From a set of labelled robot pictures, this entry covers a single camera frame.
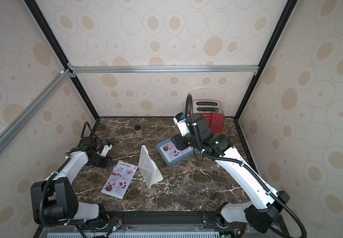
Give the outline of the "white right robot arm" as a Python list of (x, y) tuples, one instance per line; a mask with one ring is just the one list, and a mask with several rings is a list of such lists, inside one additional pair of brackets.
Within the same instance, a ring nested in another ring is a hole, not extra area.
[(260, 233), (268, 230), (285, 238), (286, 235), (275, 229), (272, 224), (282, 211), (286, 211), (300, 229), (300, 236), (307, 237), (307, 231), (299, 217), (287, 206), (290, 200), (285, 191), (277, 191), (270, 186), (239, 154), (233, 143), (222, 133), (213, 134), (201, 114), (193, 113), (193, 99), (186, 98), (185, 112), (174, 117), (179, 134), (171, 141), (177, 150), (189, 147), (198, 150), (203, 157), (209, 158), (223, 167), (242, 187), (250, 202), (226, 204), (220, 216), (227, 223), (248, 223)]

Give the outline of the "old menu sheet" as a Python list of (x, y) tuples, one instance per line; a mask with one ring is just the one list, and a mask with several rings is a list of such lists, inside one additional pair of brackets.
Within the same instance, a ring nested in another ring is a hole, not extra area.
[(138, 166), (119, 161), (103, 186), (101, 193), (123, 199)]

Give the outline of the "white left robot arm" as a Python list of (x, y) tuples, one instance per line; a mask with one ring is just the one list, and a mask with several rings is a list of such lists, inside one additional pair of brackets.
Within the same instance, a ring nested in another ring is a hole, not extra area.
[(104, 228), (109, 216), (101, 204), (80, 202), (72, 183), (84, 166), (107, 169), (113, 165), (108, 152), (112, 144), (94, 131), (81, 135), (79, 144), (66, 152), (65, 161), (44, 181), (30, 188), (35, 223), (46, 227), (90, 224)]

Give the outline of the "new special menu sheet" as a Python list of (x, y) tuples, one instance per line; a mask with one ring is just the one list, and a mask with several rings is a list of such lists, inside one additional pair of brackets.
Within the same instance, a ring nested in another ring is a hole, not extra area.
[(160, 147), (161, 153), (165, 156), (168, 162), (176, 161), (177, 159), (184, 158), (184, 156), (189, 156), (192, 153), (192, 147), (185, 150), (177, 150), (173, 142), (167, 142)]

